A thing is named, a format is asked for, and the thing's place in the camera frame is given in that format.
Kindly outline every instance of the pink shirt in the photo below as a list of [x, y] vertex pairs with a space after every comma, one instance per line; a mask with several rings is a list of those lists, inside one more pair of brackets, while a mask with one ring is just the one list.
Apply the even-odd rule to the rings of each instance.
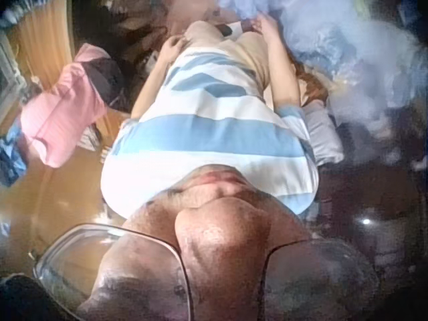
[[84, 44], [60, 79], [23, 107], [21, 127], [28, 145], [41, 161], [61, 167], [73, 154], [86, 127], [106, 113], [106, 105], [80, 62], [110, 56], [101, 48]]

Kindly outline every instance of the person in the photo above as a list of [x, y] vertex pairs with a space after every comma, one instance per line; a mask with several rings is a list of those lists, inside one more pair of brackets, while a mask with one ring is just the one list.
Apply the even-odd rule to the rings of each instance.
[[197, 21], [163, 45], [104, 163], [102, 194], [119, 215], [210, 164], [236, 168], [295, 214], [311, 204], [318, 172], [295, 68], [275, 20], [252, 25], [233, 41]]
[[205, 165], [121, 228], [81, 225], [34, 269], [83, 320], [347, 320], [377, 278], [239, 171]]

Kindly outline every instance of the striped shirt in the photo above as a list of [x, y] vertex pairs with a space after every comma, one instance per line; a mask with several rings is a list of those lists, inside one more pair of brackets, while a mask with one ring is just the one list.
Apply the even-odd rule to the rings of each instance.
[[304, 114], [295, 106], [276, 114], [258, 88], [255, 72], [226, 52], [187, 49], [149, 110], [122, 125], [102, 171], [107, 204], [129, 217], [192, 170], [222, 164], [303, 212], [318, 188]]

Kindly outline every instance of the black object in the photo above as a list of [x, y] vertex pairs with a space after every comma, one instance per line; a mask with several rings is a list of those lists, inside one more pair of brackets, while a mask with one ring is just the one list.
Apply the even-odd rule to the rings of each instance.
[[13, 274], [0, 282], [2, 320], [77, 320], [55, 303], [33, 279]]

